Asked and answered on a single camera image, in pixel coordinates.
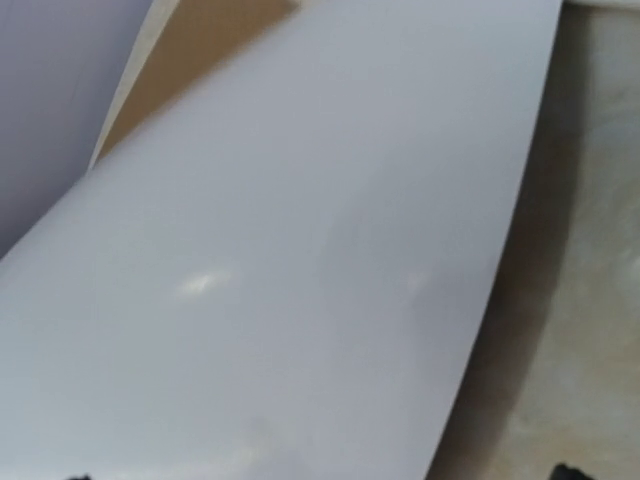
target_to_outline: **white panel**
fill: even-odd
[[[421,479],[558,9],[328,2],[119,147],[0,265],[0,479]]]
[[[0,257],[86,170],[151,0],[0,0]]]

